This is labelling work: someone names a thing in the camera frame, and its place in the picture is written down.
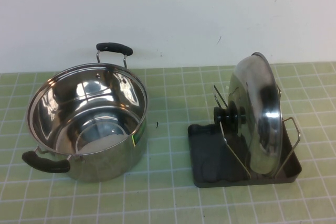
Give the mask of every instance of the white wall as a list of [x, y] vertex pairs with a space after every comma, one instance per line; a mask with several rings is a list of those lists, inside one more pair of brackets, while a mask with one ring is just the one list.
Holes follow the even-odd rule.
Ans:
[[335, 60], [335, 20], [336, 0], [0, 0], [0, 72], [95, 62], [98, 42], [132, 47], [130, 68]]

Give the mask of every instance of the tile grout line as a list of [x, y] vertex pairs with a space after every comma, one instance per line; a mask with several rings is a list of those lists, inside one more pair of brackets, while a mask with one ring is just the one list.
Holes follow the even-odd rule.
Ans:
[[[19, 79], [19, 75], [20, 75], [20, 74], [17, 74], [16, 80], [15, 80], [15, 84], [14, 84], [14, 87], [13, 87], [13, 91], [12, 91], [12, 96], [13, 96], [13, 94], [14, 94], [14, 90], [15, 90], [17, 81], [18, 81], [18, 79]], [[11, 104], [11, 101], [12, 101], [12, 97], [10, 97], [10, 99], [9, 99], [9, 101], [8, 101], [8, 105], [7, 105], [7, 109], [6, 109], [6, 111], [5, 111], [4, 118], [5, 118], [6, 115], [7, 115], [7, 111], [8, 111], [8, 108], [9, 108], [10, 104]], [[4, 123], [2, 122], [2, 123], [1, 123], [1, 126], [0, 126], [0, 131], [2, 130], [3, 125], [4, 125]], [[18, 132], [18, 135], [17, 135], [17, 138], [16, 138], [16, 142], [15, 142], [15, 146], [14, 146], [14, 148], [17, 147], [17, 143], [18, 143], [18, 140], [19, 140], [20, 132], [21, 132], [22, 129], [23, 129], [23, 125], [24, 125], [24, 120], [23, 120], [22, 123], [21, 123], [20, 130], [19, 130], [19, 132]], [[2, 199], [2, 194], [3, 194], [3, 192], [4, 192], [4, 189], [5, 189], [5, 186], [6, 186], [6, 182], [7, 182], [7, 180], [8, 180], [9, 172], [11, 171], [11, 164], [12, 164], [12, 162], [13, 162], [13, 160], [14, 160], [14, 153], [15, 153], [15, 152], [13, 152], [12, 157], [11, 157], [11, 159], [10, 159], [9, 167], [8, 167], [7, 174], [6, 174], [6, 178], [5, 178], [5, 181], [4, 181], [4, 186], [3, 186], [3, 188], [2, 188], [2, 190], [1, 190], [1, 192], [0, 192], [0, 200]]]
[[49, 197], [48, 197], [48, 203], [47, 203], [47, 209], [46, 209], [46, 214], [44, 215], [44, 224], [47, 223], [47, 217], [48, 217], [48, 211], [49, 211], [49, 205], [50, 205], [50, 200], [51, 200], [51, 192], [52, 192], [52, 186], [54, 185], [54, 178], [55, 178], [55, 174], [53, 174], [53, 177], [51, 179], [51, 183], [50, 183], [50, 190], [49, 190]]
[[[168, 102], [167, 102], [167, 90], [166, 90], [166, 86], [165, 86], [165, 75], [163, 75], [163, 85], [164, 85], [164, 95], [165, 95], [165, 105], [166, 105], [166, 119], [167, 122], [169, 121], [169, 117], [168, 117]], [[169, 151], [170, 151], [170, 167], [171, 167], [171, 175], [172, 175], [172, 187], [173, 187], [173, 203], [174, 203], [174, 214], [175, 214], [175, 224], [178, 224], [177, 221], [177, 211], [176, 211], [176, 199], [175, 199], [175, 185], [174, 185], [174, 173], [173, 173], [173, 160], [172, 160], [172, 144], [171, 144], [171, 138], [170, 138], [170, 127], [169, 124], [167, 125], [168, 128], [168, 139], [169, 139]]]
[[[279, 75], [279, 74], [278, 74], [277, 67], [274, 67], [274, 69], [275, 69], [276, 74]], [[291, 103], [289, 103], [289, 106], [290, 106], [290, 108], [291, 108], [292, 111], [293, 111], [293, 107], [292, 107], [292, 104], [291, 104]], [[301, 188], [300, 183], [298, 183], [298, 187], [299, 187], [299, 190], [300, 190], [300, 192], [301, 192], [301, 196], [302, 196], [302, 199], [303, 199], [303, 203], [304, 203], [304, 205], [305, 205], [305, 207], [306, 207], [306, 211], [307, 211], [307, 213], [308, 213], [309, 219], [310, 219], [310, 221], [312, 222], [312, 218], [311, 218], [311, 215], [310, 215], [310, 212], [309, 212], [309, 209], [308, 209], [308, 205], [307, 205], [307, 202], [306, 202], [306, 198], [305, 198], [305, 196], [304, 196], [304, 194], [303, 194], [303, 191], [302, 191], [302, 188]]]
[[[203, 83], [202, 73], [200, 73], [200, 75], [201, 75], [201, 83]], [[184, 102], [185, 102], [185, 106], [188, 108], [185, 85], [184, 85], [184, 78], [183, 78], [183, 71], [182, 71], [182, 84], [183, 84], [183, 91], [184, 91]], [[205, 104], [206, 104], [206, 106], [208, 106], [205, 94], [204, 94], [204, 98], [205, 98]], [[187, 109], [187, 122], [188, 122], [188, 125], [190, 125], [190, 116], [189, 116], [189, 110], [188, 109]], [[203, 207], [202, 207], [202, 200], [201, 200], [201, 192], [200, 192], [200, 189], [198, 187], [197, 187], [197, 195], [198, 195], [198, 203], [201, 207], [200, 208], [201, 220], [202, 220], [202, 224], [204, 224], [204, 215], [203, 215]]]

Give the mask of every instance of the green tile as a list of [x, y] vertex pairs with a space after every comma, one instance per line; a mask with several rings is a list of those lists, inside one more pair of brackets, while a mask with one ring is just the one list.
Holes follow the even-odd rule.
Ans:
[[96, 216], [73, 217], [71, 224], [92, 224], [96, 223]]
[[164, 78], [162, 75], [159, 76], [146, 76], [146, 86], [147, 87], [162, 87], [164, 86]]
[[36, 74], [36, 83], [44, 83], [54, 76], [53, 72], [40, 72]]
[[325, 130], [325, 133], [327, 134], [329, 140], [331, 140], [331, 141], [336, 140], [336, 126], [325, 127], [324, 130]]
[[166, 170], [170, 169], [170, 155], [150, 155], [149, 170]]
[[0, 109], [6, 109], [8, 107], [9, 101], [9, 97], [0, 97]]
[[330, 100], [311, 100], [316, 112], [332, 111], [334, 109]]
[[271, 223], [281, 222], [282, 215], [278, 203], [269, 202], [254, 205], [258, 222], [259, 223]]
[[172, 152], [189, 151], [189, 143], [187, 137], [177, 137], [171, 139]]
[[306, 203], [313, 219], [335, 217], [335, 212], [329, 199], [307, 199]]
[[12, 121], [12, 120], [23, 120], [26, 115], [26, 109], [10, 109], [7, 110], [7, 114], [5, 117], [5, 121]]
[[13, 151], [0, 151], [0, 156], [0, 165], [8, 165], [12, 160]]
[[99, 183], [77, 182], [75, 195], [98, 194]]
[[296, 76], [294, 65], [276, 65], [279, 77]]
[[147, 87], [147, 91], [151, 99], [166, 97], [164, 87]]
[[147, 156], [144, 155], [140, 161], [134, 165], [134, 167], [130, 170], [130, 172], [143, 172], [143, 171], [147, 171]]
[[285, 221], [309, 219], [303, 200], [284, 201], [280, 204]]
[[287, 184], [276, 184], [275, 189], [277, 191], [279, 200], [302, 198], [297, 181]]
[[4, 122], [0, 134], [19, 134], [22, 122]]
[[219, 82], [220, 76], [218, 71], [205, 71], [201, 72], [203, 83]]
[[305, 198], [322, 197], [327, 195], [321, 178], [301, 180], [299, 181], [299, 184]]
[[247, 186], [226, 187], [225, 196], [228, 204], [251, 202]]
[[0, 220], [17, 220], [23, 201], [0, 201]]
[[314, 112], [310, 101], [291, 101], [293, 112], [296, 113], [311, 113]]
[[184, 122], [188, 121], [188, 113], [186, 109], [181, 110], [168, 110], [169, 122]]
[[187, 84], [202, 83], [200, 72], [183, 73], [183, 82]]
[[227, 207], [203, 207], [204, 224], [230, 223]]
[[34, 85], [17, 85], [15, 86], [13, 95], [30, 95], [33, 90]]
[[253, 202], [277, 200], [273, 185], [251, 186], [250, 191]]
[[301, 88], [301, 82], [298, 77], [281, 78], [282, 87], [285, 89]]
[[200, 71], [200, 67], [185, 67], [182, 68], [182, 72], [197, 72]]
[[301, 161], [300, 163], [302, 166], [302, 172], [299, 174], [299, 178], [320, 177], [314, 161]]
[[166, 74], [164, 76], [165, 84], [166, 85], [182, 85], [182, 74], [175, 73], [175, 74]]
[[336, 112], [321, 112], [318, 117], [323, 126], [335, 125], [336, 122]]
[[147, 174], [126, 174], [125, 191], [137, 191], [148, 189]]
[[244, 224], [256, 223], [252, 205], [235, 205], [228, 207], [232, 223]]
[[8, 167], [0, 167], [0, 182], [4, 182], [7, 176]]
[[124, 191], [124, 175], [106, 182], [102, 182], [100, 186], [100, 192], [102, 194], [117, 193], [121, 191]]
[[17, 73], [3, 73], [0, 76], [0, 85], [14, 85], [16, 83]]
[[318, 143], [309, 145], [313, 158], [335, 157], [330, 143]]
[[122, 214], [101, 215], [98, 217], [98, 224], [122, 224]]
[[224, 193], [219, 188], [202, 188], [199, 191], [202, 206], [223, 205], [225, 204]]
[[295, 64], [295, 68], [300, 76], [304, 74], [315, 74], [315, 69], [312, 63]]
[[149, 101], [149, 110], [165, 110], [166, 109], [166, 98], [156, 98]]
[[149, 140], [148, 148], [150, 154], [169, 152], [169, 140], [168, 138]]
[[206, 101], [203, 95], [195, 95], [192, 97], [186, 97], [188, 108], [205, 107]]
[[336, 169], [332, 167], [336, 166], [336, 158], [316, 160], [317, 168], [319, 169], [321, 176], [334, 176], [336, 175]]
[[151, 209], [165, 209], [174, 207], [173, 190], [150, 191]]
[[148, 192], [139, 191], [125, 194], [125, 211], [138, 211], [148, 209]]
[[221, 70], [220, 71], [221, 80], [230, 82], [232, 74], [233, 74], [233, 69]]
[[193, 174], [190, 170], [175, 170], [173, 171], [174, 177], [174, 186], [183, 187], [183, 186], [193, 186]]
[[317, 73], [334, 73], [334, 68], [330, 62], [315, 62], [315, 69]]
[[186, 136], [188, 126], [189, 126], [189, 123], [187, 122], [170, 123], [169, 124], [170, 137], [171, 136]]
[[27, 188], [27, 199], [48, 198], [51, 181], [30, 181]]
[[98, 196], [75, 197], [73, 215], [93, 215], [97, 213]]
[[123, 194], [101, 195], [99, 213], [122, 212]]
[[165, 68], [164, 69], [164, 73], [165, 74], [169, 74], [169, 73], [181, 73], [182, 72], [182, 68]]
[[204, 95], [203, 84], [189, 84], [185, 86], [185, 95]]
[[163, 74], [163, 68], [151, 68], [151, 69], [146, 69], [146, 74]]
[[157, 137], [168, 137], [167, 124], [159, 124], [156, 128], [156, 124], [147, 125], [148, 139]]
[[1, 200], [24, 199], [27, 183], [9, 183], [5, 184]]
[[72, 198], [51, 198], [49, 201], [48, 217], [70, 216]]
[[52, 197], [74, 195], [74, 192], [75, 181], [72, 179], [55, 180], [51, 188]]
[[176, 216], [177, 223], [202, 224], [201, 210], [198, 208], [177, 210]]
[[28, 165], [15, 165], [10, 168], [7, 181], [28, 180], [29, 174], [30, 167]]
[[48, 199], [26, 200], [22, 212], [23, 219], [42, 218], [46, 215]]
[[320, 75], [323, 85], [336, 85], [336, 73]]
[[10, 108], [22, 108], [27, 107], [29, 105], [30, 96], [22, 96], [22, 97], [12, 97], [9, 107]]
[[324, 184], [330, 196], [336, 196], [336, 178], [323, 178]]
[[304, 89], [300, 89], [300, 88], [299, 89], [287, 89], [283, 93], [285, 93], [287, 95], [288, 100], [290, 100], [290, 101], [308, 99]]
[[34, 83], [35, 73], [20, 73], [17, 78], [17, 84], [31, 84]]
[[304, 87], [317, 87], [321, 86], [322, 83], [317, 75], [314, 76], [300, 76], [300, 80]]
[[182, 97], [184, 96], [183, 85], [179, 86], [166, 86], [166, 96], [167, 97]]
[[168, 97], [167, 108], [168, 110], [186, 108], [185, 97]]
[[301, 144], [295, 148], [295, 154], [299, 160], [311, 159], [312, 156], [309, 152], [308, 145]]
[[172, 154], [173, 169], [191, 167], [190, 153], [175, 153]]
[[336, 86], [325, 86], [324, 88], [329, 97], [336, 97]]
[[148, 224], [148, 212], [125, 213], [124, 224]]
[[149, 174], [150, 189], [171, 188], [172, 173], [171, 172], [153, 172]]
[[301, 129], [301, 131], [303, 132], [304, 137], [308, 143], [309, 142], [323, 142], [323, 141], [328, 140], [322, 128], [306, 128], [306, 129]]
[[152, 211], [151, 224], [173, 224], [175, 223], [175, 212], [173, 210]]
[[301, 127], [321, 126], [315, 114], [297, 114], [296, 118]]

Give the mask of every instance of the pot handle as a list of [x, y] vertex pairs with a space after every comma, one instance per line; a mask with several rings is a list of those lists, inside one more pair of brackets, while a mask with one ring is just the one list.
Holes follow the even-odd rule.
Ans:
[[98, 43], [96, 45], [98, 51], [101, 52], [119, 52], [123, 55], [129, 56], [133, 54], [133, 49], [127, 47], [123, 44], [113, 43], [113, 42], [105, 42], [105, 43]]
[[47, 158], [39, 157], [35, 151], [29, 151], [22, 154], [22, 160], [34, 169], [45, 173], [67, 173], [70, 171], [70, 162], [65, 159], [61, 161], [52, 161]]

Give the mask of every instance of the pot rim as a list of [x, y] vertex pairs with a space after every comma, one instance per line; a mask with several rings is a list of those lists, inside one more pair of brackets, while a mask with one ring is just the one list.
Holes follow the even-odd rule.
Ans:
[[[35, 134], [35, 131], [33, 129], [33, 127], [31, 126], [31, 120], [30, 120], [30, 117], [32, 116], [32, 107], [34, 105], [36, 105], [37, 101], [40, 100], [40, 98], [45, 94], [45, 91], [51, 86], [53, 86], [57, 81], [65, 78], [66, 76], [69, 76], [73, 73], [76, 73], [76, 72], [79, 72], [79, 71], [85, 71], [87, 69], [92, 69], [92, 68], [97, 68], [97, 69], [100, 69], [100, 68], [116, 68], [118, 69], [122, 74], [124, 74], [123, 72], [129, 74], [130, 76], [132, 76], [138, 83], [139, 85], [141, 86], [141, 88], [143, 89], [143, 95], [144, 95], [144, 98], [145, 98], [145, 107], [144, 107], [144, 112], [143, 112], [143, 115], [138, 123], [138, 125], [136, 126], [136, 128], [122, 141], [120, 141], [118, 144], [115, 144], [115, 145], [112, 145], [108, 148], [105, 148], [103, 150], [99, 150], [99, 151], [96, 151], [96, 152], [91, 152], [91, 153], [83, 153], [83, 154], [78, 154], [78, 153], [65, 153], [65, 152], [59, 152], [53, 148], [50, 148], [49, 146], [47, 146], [46, 144], [44, 144], [40, 139], [39, 137]], [[148, 93], [147, 93], [147, 89], [145, 87], [145, 85], [142, 83], [142, 81], [139, 79], [139, 77], [134, 74], [132, 71], [130, 71], [129, 69], [125, 68], [125, 67], [122, 67], [120, 65], [115, 65], [115, 64], [111, 64], [111, 63], [84, 63], [84, 64], [81, 64], [81, 65], [76, 65], [76, 66], [73, 66], [73, 67], [70, 67], [68, 69], [65, 69], [59, 73], [57, 73], [56, 75], [54, 75], [53, 77], [51, 77], [50, 79], [48, 79], [47, 81], [45, 81], [41, 87], [35, 92], [33, 98], [31, 98], [30, 100], [30, 103], [29, 103], [29, 106], [28, 106], [28, 109], [26, 110], [26, 125], [28, 126], [28, 129], [29, 129], [29, 133], [30, 135], [34, 138], [34, 140], [37, 142], [37, 144], [40, 146], [40, 147], [43, 147], [45, 150], [47, 150], [48, 152], [51, 152], [51, 153], [55, 153], [55, 154], [60, 154], [60, 155], [64, 155], [64, 156], [85, 156], [85, 155], [91, 155], [91, 154], [95, 154], [95, 153], [100, 153], [100, 152], [103, 152], [105, 150], [108, 150], [110, 148], [113, 148], [121, 143], [123, 143], [124, 141], [126, 141], [129, 136], [131, 135], [134, 135], [138, 130], [139, 128], [142, 126], [143, 122], [145, 121], [146, 119], [146, 115], [147, 115], [147, 111], [148, 111], [148, 106], [149, 106], [149, 100], [148, 100]]]

